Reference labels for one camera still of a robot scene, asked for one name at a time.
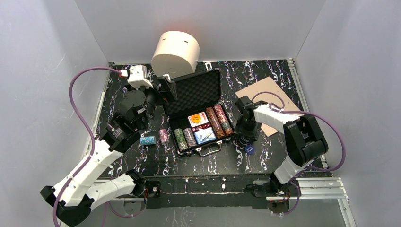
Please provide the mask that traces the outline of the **clear triangular acrylic marker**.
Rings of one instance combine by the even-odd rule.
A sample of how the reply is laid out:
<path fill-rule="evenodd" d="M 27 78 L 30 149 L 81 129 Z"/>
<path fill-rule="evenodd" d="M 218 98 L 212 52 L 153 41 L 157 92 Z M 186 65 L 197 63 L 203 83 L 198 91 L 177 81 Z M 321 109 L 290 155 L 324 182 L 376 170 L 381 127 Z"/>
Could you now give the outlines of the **clear triangular acrylic marker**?
<path fill-rule="evenodd" d="M 205 131 L 201 134 L 201 141 L 209 141 L 209 140 L 214 140 L 216 137 L 214 135 L 213 131 Z"/>

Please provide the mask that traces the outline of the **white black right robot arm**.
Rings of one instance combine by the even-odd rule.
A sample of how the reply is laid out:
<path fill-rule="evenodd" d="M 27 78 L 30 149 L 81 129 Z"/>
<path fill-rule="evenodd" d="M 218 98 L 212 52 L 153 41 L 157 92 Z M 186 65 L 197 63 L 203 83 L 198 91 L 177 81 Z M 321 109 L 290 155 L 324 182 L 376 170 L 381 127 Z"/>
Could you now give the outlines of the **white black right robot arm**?
<path fill-rule="evenodd" d="M 249 97 L 239 98 L 235 105 L 240 111 L 235 126 L 239 146 L 250 150 L 260 134 L 261 125 L 268 125 L 285 137 L 287 156 L 270 174 L 267 181 L 254 181 L 246 188 L 256 197 L 287 192 L 295 178 L 308 165 L 328 151 L 328 144 L 316 118 L 311 114 L 291 115 L 273 108 L 265 101 L 253 103 Z"/>

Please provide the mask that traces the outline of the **blue small blind button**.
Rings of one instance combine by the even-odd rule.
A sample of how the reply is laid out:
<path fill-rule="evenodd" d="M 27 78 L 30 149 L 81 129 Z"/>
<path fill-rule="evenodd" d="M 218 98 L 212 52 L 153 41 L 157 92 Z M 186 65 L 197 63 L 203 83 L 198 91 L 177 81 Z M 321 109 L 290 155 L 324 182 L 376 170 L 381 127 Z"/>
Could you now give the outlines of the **blue small blind button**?
<path fill-rule="evenodd" d="M 255 153 L 255 148 L 252 144 L 247 145 L 244 150 L 248 155 L 253 155 Z"/>

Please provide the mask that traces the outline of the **pink chip stack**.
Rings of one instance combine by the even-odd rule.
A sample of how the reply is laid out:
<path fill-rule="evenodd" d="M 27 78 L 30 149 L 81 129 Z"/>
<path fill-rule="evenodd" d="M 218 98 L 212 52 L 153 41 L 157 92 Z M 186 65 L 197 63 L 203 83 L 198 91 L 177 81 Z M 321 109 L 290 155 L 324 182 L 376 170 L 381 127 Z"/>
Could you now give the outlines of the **pink chip stack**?
<path fill-rule="evenodd" d="M 169 144 L 169 135 L 168 135 L 168 132 L 167 132 L 166 129 L 160 129 L 160 130 L 158 131 L 158 134 L 159 134 L 160 143 L 161 143 L 162 145 L 167 145 L 167 144 Z"/>

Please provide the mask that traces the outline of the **blue card deck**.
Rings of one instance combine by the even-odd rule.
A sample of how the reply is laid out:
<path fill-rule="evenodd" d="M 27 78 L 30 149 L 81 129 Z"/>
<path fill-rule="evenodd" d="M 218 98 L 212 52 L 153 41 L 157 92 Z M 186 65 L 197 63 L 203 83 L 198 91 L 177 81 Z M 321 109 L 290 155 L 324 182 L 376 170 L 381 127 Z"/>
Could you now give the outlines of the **blue card deck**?
<path fill-rule="evenodd" d="M 207 129 L 204 129 L 204 130 L 202 130 L 202 129 L 200 129 L 198 132 L 195 132 L 194 133 L 194 136 L 195 136 L 195 139 L 196 139 L 196 141 L 197 141 L 197 144 L 203 144 L 203 143 L 206 143 L 206 142 L 209 142 L 209 141 L 211 141 L 211 140 L 209 140 L 209 141 L 204 141 L 204 142 L 202 142 L 201 141 L 201 134 L 203 133 L 203 132 L 205 132 L 205 131 L 213 131 L 213 129 L 210 127 L 210 128 L 207 128 Z"/>

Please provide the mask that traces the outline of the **yellow big blind button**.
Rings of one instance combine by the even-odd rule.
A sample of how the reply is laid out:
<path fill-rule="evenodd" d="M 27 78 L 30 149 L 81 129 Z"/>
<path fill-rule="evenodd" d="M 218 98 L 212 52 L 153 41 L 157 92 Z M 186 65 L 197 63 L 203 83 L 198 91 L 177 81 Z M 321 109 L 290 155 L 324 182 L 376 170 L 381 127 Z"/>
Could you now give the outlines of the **yellow big blind button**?
<path fill-rule="evenodd" d="M 192 123 L 200 123 L 202 121 L 202 117 L 199 114 L 195 114 L 191 116 Z"/>

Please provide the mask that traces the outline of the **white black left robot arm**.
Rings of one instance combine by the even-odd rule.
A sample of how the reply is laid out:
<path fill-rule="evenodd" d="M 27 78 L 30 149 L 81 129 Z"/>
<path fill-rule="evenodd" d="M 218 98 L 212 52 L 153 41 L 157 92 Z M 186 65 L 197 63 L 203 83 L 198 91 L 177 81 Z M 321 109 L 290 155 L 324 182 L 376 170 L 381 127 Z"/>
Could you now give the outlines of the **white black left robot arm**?
<path fill-rule="evenodd" d="M 74 227 L 85 220 L 93 209 L 122 195 L 147 196 L 146 181 L 136 170 L 129 170 L 99 185 L 95 185 L 95 181 L 111 163 L 140 140 L 141 132 L 154 118 L 157 106 L 176 101 L 176 84 L 169 74 L 159 76 L 158 85 L 152 84 L 143 65 L 115 70 L 115 73 L 128 81 L 128 91 L 117 112 L 98 137 L 85 124 L 91 150 L 65 178 L 56 185 L 45 186 L 40 192 L 52 206 L 55 226 L 64 223 Z"/>

